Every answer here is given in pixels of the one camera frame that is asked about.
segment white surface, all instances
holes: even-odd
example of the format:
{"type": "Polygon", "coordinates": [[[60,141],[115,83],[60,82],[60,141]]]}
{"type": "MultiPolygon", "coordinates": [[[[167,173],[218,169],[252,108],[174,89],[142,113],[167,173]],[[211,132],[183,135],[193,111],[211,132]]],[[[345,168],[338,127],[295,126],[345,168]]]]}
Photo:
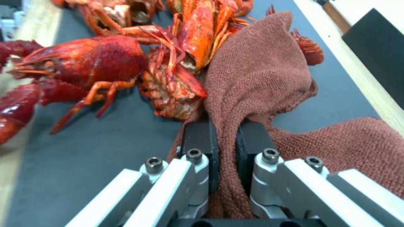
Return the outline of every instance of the white surface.
{"type": "Polygon", "coordinates": [[[404,201],[398,196],[355,169],[339,172],[338,175],[370,198],[381,209],[404,223],[404,201]]]}
{"type": "MultiPolygon", "coordinates": [[[[331,20],[331,18],[326,14],[322,7],[313,0],[294,0],[294,2],[303,12],[304,16],[306,16],[308,21],[323,39],[325,44],[328,46],[379,116],[404,137],[403,109],[400,108],[389,93],[380,85],[376,78],[374,78],[369,70],[342,40],[342,32],[331,20]]],[[[350,22],[354,22],[355,20],[364,16],[367,12],[366,9],[372,8],[372,4],[375,2],[383,2],[385,4],[385,6],[380,8],[381,12],[384,13],[386,18],[393,19],[393,21],[398,21],[396,18],[400,17],[400,14],[396,13],[397,10],[404,10],[404,6],[400,6],[399,9],[397,9],[397,7],[395,7],[396,5],[393,4],[393,2],[401,2],[400,4],[397,3],[397,5],[403,5],[403,0],[332,1],[333,4],[337,3],[340,8],[340,12],[343,15],[346,14],[346,17],[349,18],[350,22]]],[[[402,25],[402,23],[404,23],[403,16],[401,16],[401,23],[398,23],[397,26],[400,26],[400,24],[402,25]]]]}
{"type": "Polygon", "coordinates": [[[66,226],[99,226],[141,177],[140,172],[129,169],[122,170],[66,226]]]}
{"type": "Polygon", "coordinates": [[[189,180],[187,179],[187,174],[189,173],[192,174],[190,178],[195,177],[194,166],[191,162],[173,159],[124,226],[163,226],[164,223],[161,222],[167,224],[178,207],[183,206],[185,208],[188,205],[186,198],[190,197],[190,185],[186,184],[187,180],[189,180]],[[171,204],[178,193],[181,193],[180,196],[183,199],[171,204]]]}
{"type": "Polygon", "coordinates": [[[269,183],[296,218],[310,211],[327,226],[382,226],[302,159],[283,165],[269,183]]]}
{"type": "Polygon", "coordinates": [[[404,34],[404,0],[336,0],[330,2],[351,25],[375,8],[404,34]]]}

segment bolt head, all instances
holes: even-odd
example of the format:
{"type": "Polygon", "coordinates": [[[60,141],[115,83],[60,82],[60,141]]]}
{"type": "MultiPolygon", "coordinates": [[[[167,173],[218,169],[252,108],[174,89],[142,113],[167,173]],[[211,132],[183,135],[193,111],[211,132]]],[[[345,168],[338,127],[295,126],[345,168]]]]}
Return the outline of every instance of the bolt head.
{"type": "Polygon", "coordinates": [[[146,171],[151,174],[159,173],[163,169],[163,161],[158,157],[148,158],[145,165],[146,171]]]}
{"type": "Polygon", "coordinates": [[[189,149],[186,152],[186,158],[187,161],[198,164],[202,161],[202,151],[196,148],[189,149]]]}
{"type": "Polygon", "coordinates": [[[305,159],[305,162],[318,173],[321,173],[321,171],[323,170],[324,166],[323,160],[321,160],[316,156],[308,156],[305,159]]]}
{"type": "Polygon", "coordinates": [[[262,151],[262,160],[268,164],[276,164],[279,160],[279,152],[273,148],[265,148],[262,151]]]}

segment knife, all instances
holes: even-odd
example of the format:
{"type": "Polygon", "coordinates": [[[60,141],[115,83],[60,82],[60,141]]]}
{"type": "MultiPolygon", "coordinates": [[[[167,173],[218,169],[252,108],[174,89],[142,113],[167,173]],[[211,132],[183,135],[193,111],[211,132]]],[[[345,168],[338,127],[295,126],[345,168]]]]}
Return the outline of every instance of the knife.
{"type": "Polygon", "coordinates": [[[315,0],[319,3],[324,11],[328,14],[329,17],[336,23],[339,29],[345,34],[349,29],[351,29],[351,25],[344,18],[344,16],[335,8],[333,4],[329,0],[315,0]]]}

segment brown towel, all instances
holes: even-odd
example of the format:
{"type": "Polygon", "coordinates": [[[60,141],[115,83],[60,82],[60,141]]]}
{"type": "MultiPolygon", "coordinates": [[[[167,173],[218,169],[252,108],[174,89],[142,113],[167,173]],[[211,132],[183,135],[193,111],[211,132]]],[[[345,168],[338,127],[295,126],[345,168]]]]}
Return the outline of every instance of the brown towel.
{"type": "Polygon", "coordinates": [[[305,134],[271,126],[276,114],[317,92],[302,51],[288,33],[291,22],[289,12],[257,21],[230,38],[210,63],[205,108],[216,126],[221,155],[219,194],[210,198],[210,217],[253,217],[236,171],[236,131],[245,117],[266,126],[286,160],[319,156],[330,171],[356,168],[404,196],[404,140],[381,120],[355,119],[305,134]]]}

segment cooked crayfish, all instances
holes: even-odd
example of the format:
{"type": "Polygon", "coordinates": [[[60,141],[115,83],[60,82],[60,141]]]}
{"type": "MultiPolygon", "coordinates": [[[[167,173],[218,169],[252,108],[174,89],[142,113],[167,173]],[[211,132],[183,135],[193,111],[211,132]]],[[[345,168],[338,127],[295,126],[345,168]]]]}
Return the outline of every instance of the cooked crayfish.
{"type": "Polygon", "coordinates": [[[96,35],[111,35],[122,27],[147,24],[157,10],[164,10],[161,0],[52,0],[59,6],[77,8],[96,35]]]}
{"type": "Polygon", "coordinates": [[[217,20],[214,1],[199,0],[188,17],[174,14],[173,26],[167,30],[156,25],[122,29],[126,35],[161,42],[151,51],[148,70],[139,83],[141,94],[151,99],[157,116],[185,120],[198,109],[206,91],[193,75],[207,66],[217,49],[243,26],[228,23],[226,17],[217,20]]]}
{"type": "Polygon", "coordinates": [[[34,80],[0,98],[0,144],[31,120],[37,103],[45,106],[54,102],[77,102],[54,126],[52,133],[61,130],[80,109],[106,100],[97,114],[101,116],[116,91],[133,87],[138,75],[147,68],[147,56],[136,39],[129,36],[87,38],[46,48],[25,43],[24,51],[14,46],[16,42],[20,41],[1,43],[0,53],[9,50],[8,54],[24,56],[24,51],[37,49],[24,58],[12,59],[15,64],[10,71],[16,79],[34,80]]]}
{"type": "MultiPolygon", "coordinates": [[[[225,9],[232,17],[241,17],[247,15],[254,5],[254,0],[217,0],[220,10],[225,9]]],[[[182,13],[190,15],[195,9],[198,0],[167,0],[167,7],[172,14],[182,13]]]]}
{"type": "MultiPolygon", "coordinates": [[[[267,16],[275,13],[274,5],[271,5],[271,8],[267,10],[267,16]]],[[[307,64],[308,65],[317,65],[324,61],[324,53],[323,49],[315,43],[313,40],[308,37],[301,36],[299,31],[295,28],[290,35],[296,40],[299,44],[300,49],[302,50],[307,64]]]]}

